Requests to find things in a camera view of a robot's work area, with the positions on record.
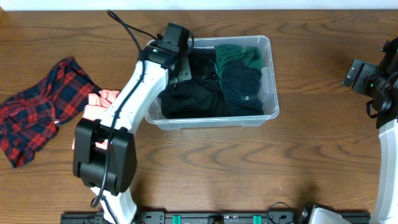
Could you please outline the large black garment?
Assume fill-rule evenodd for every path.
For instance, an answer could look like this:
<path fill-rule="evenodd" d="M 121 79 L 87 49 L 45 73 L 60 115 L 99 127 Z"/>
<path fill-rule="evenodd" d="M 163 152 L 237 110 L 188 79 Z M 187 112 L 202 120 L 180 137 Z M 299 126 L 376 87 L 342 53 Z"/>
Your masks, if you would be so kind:
<path fill-rule="evenodd" d="M 170 84 L 158 98 L 167 119 L 230 116 L 224 102 L 213 49 L 194 49 L 188 56 L 192 78 Z"/>

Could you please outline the clear plastic storage bin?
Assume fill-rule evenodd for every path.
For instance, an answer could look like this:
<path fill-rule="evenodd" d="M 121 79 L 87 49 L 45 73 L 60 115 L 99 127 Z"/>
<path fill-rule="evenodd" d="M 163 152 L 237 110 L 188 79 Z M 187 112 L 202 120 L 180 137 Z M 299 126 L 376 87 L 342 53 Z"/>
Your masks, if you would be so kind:
<path fill-rule="evenodd" d="M 236 36 L 236 37 L 209 37 L 195 38 L 196 49 L 213 49 L 216 45 L 234 44 L 245 47 L 257 47 L 262 54 L 264 67 L 259 83 L 260 89 L 257 97 L 263 103 L 263 115 L 259 116 L 233 116 L 215 118 L 189 118 L 166 119 L 161 113 L 161 102 L 156 98 L 150 105 L 145 119 L 148 123 L 158 126 L 162 130 L 183 128 L 205 128 L 222 126 L 260 126 L 279 114 L 277 87 L 275 84 L 274 65 L 272 59 L 271 42 L 264 35 Z"/>

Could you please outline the dark navy garment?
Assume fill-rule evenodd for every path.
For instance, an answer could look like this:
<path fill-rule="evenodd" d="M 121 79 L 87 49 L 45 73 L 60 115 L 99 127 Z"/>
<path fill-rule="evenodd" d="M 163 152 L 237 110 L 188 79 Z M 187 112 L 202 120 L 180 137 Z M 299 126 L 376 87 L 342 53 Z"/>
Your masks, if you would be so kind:
<path fill-rule="evenodd" d="M 263 103 L 258 98 L 262 73 L 246 67 L 243 62 L 229 63 L 223 73 L 224 102 L 232 116 L 263 115 Z"/>

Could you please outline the dark green garment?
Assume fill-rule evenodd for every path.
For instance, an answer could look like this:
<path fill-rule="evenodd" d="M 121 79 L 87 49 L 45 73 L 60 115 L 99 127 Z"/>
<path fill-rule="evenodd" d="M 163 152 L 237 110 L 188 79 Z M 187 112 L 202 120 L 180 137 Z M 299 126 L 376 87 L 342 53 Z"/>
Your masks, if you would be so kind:
<path fill-rule="evenodd" d="M 216 69 L 220 79 L 229 63 L 240 61 L 248 68 L 261 70 L 264 67 L 261 51 L 257 47 L 246 47 L 233 44 L 215 46 Z"/>

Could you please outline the pink garment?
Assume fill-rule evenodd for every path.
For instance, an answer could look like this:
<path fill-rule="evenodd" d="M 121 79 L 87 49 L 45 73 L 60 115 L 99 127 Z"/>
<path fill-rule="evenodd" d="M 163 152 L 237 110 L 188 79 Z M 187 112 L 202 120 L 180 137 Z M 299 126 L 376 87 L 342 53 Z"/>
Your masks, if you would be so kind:
<path fill-rule="evenodd" d="M 90 121 L 98 119 L 116 100 L 119 93 L 120 91 L 117 90 L 101 90 L 99 93 L 90 93 L 82 118 Z"/>

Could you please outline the red navy plaid shirt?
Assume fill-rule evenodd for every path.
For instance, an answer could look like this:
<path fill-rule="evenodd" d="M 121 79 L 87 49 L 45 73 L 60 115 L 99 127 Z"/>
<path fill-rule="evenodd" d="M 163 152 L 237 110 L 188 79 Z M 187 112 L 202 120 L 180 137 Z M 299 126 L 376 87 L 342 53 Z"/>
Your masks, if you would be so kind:
<path fill-rule="evenodd" d="M 1 104 L 1 150 L 13 168 L 31 162 L 61 125 L 80 114 L 90 93 L 99 93 L 73 57 L 52 67 L 36 85 Z"/>

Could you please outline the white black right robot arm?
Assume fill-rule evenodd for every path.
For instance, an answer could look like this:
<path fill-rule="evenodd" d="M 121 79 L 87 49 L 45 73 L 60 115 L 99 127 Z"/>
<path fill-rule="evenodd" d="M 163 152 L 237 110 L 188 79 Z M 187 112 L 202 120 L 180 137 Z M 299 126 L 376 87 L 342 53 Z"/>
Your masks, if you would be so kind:
<path fill-rule="evenodd" d="M 376 120 L 381 143 L 381 168 L 373 214 L 338 213 L 314 205 L 305 207 L 299 223 L 397 223 L 397 39 L 383 43 L 379 65 L 354 60 L 342 85 L 370 97 L 366 113 Z"/>

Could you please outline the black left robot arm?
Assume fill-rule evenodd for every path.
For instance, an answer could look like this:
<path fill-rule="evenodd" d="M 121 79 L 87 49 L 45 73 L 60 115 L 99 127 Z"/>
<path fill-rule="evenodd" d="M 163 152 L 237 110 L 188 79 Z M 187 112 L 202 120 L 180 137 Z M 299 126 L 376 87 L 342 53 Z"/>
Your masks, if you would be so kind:
<path fill-rule="evenodd" d="M 151 103 L 176 80 L 190 47 L 148 45 L 116 100 L 94 120 L 75 128 L 73 174 L 95 194 L 110 223 L 132 223 L 137 212 L 130 185 L 137 169 L 134 135 Z"/>

